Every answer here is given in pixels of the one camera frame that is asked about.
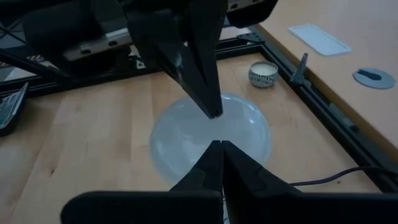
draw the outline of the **black cable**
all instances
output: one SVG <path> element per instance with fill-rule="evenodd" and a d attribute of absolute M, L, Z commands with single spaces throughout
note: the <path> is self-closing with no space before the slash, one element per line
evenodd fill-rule
<path fill-rule="evenodd" d="M 291 183 L 292 186 L 304 186 L 304 185 L 315 185 L 315 184 L 324 184 L 327 182 L 331 182 L 333 180 L 336 180 L 337 178 L 340 178 L 346 174 L 355 172 L 355 171 L 359 171 L 359 170 L 366 170 L 366 171 L 374 171 L 374 172 L 382 172 L 388 175 L 394 175 L 396 177 L 398 177 L 398 173 L 391 171 L 391 170 L 387 170 L 384 168 L 380 168 L 380 167 L 373 167 L 373 166 L 363 166 L 363 167 L 354 167 L 354 168 L 350 168 L 350 169 L 346 169 L 338 174 L 335 174 L 331 177 L 327 177 L 324 179 L 320 179 L 320 180 L 312 180 L 312 181 L 303 181 L 303 182 L 296 182 L 296 183 Z"/>

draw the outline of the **metal frame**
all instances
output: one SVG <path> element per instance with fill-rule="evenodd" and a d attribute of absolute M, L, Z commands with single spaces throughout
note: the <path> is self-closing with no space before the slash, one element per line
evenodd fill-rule
<path fill-rule="evenodd" d="M 341 112 L 337 113 L 336 107 L 303 76 L 302 72 L 305 69 L 302 67 L 297 69 L 292 62 L 254 27 L 250 27 L 250 30 L 252 31 L 250 34 L 221 40 L 215 52 L 217 60 L 260 53 L 266 60 L 279 67 L 279 75 L 311 109 L 312 113 L 322 122 L 359 166 L 376 166 L 398 172 L 398 165 L 366 138 L 356 126 L 348 124 L 346 122 L 347 118 L 342 117 Z M 26 82 L 30 84 L 27 97 L 36 97 L 160 71 L 159 68 L 137 67 L 135 64 L 142 62 L 139 57 L 132 57 L 130 59 L 132 70 L 129 73 L 105 73 L 104 75 L 89 77 L 78 82 L 70 81 L 67 85 L 63 86 L 57 80 L 59 77 L 62 77 L 60 71 L 55 68 L 48 68 L 24 58 L 16 58 L 13 55 L 5 55 L 3 52 L 0 52 L 0 61 L 17 65 L 24 70 L 42 75 L 42 77 L 27 77 L 0 83 L 0 97 L 5 97 L 19 91 Z M 370 171 L 366 172 L 366 174 L 382 192 L 398 192 L 397 178 Z"/>

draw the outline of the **wooden table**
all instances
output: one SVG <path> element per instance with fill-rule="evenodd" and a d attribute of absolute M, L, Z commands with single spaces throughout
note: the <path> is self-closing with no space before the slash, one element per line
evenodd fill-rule
<path fill-rule="evenodd" d="M 259 54 L 218 62 L 221 89 L 253 101 L 272 134 L 265 167 L 287 182 L 328 177 L 356 166 L 289 86 L 254 88 Z M 0 139 L 0 223 L 57 223 L 62 206 L 91 190 L 168 190 L 154 168 L 149 135 L 185 92 L 166 74 L 105 83 L 27 100 L 14 134 Z M 363 172 L 312 192 L 379 192 Z"/>
<path fill-rule="evenodd" d="M 398 162 L 398 86 L 375 90 L 353 79 L 374 67 L 398 80 L 398 1 L 279 0 L 258 27 L 296 63 L 308 52 L 307 77 L 369 138 Z M 324 57 L 288 28 L 315 24 L 352 47 L 349 54 Z"/>

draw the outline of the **metal bracket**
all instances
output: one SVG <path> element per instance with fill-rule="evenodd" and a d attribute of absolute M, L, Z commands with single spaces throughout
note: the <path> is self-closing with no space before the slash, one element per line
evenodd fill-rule
<path fill-rule="evenodd" d="M 305 81 L 304 71 L 307 67 L 307 58 L 308 58 L 308 53 L 305 53 L 301 59 L 297 71 L 290 78 L 290 81 L 295 85 L 302 85 Z"/>
<path fill-rule="evenodd" d="M 261 38 L 261 36 L 256 33 L 241 34 L 241 35 L 238 35 L 237 38 L 241 39 L 241 40 L 248 40 L 250 42 L 255 42 L 255 43 L 263 43 L 264 42 L 264 40 Z"/>

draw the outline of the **wooden tabletop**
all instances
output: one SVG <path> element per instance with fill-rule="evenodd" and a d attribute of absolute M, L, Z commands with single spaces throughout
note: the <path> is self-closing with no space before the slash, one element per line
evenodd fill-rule
<path fill-rule="evenodd" d="M 253 101 L 268 120 L 267 169 L 286 182 L 315 180 L 355 162 L 283 81 L 249 84 L 259 54 L 218 62 L 221 89 Z M 63 205 L 91 190 L 169 190 L 149 150 L 152 126 L 185 92 L 155 73 L 27 100 L 14 134 L 0 139 L 0 223 L 53 224 Z M 379 192 L 363 172 L 311 192 Z"/>
<path fill-rule="evenodd" d="M 359 68 L 373 67 L 398 80 L 397 8 L 396 0 L 279 0 L 258 27 L 296 64 L 308 52 L 307 77 L 398 162 L 398 86 L 375 90 L 352 76 Z M 321 56 L 288 31 L 308 23 L 352 52 Z"/>

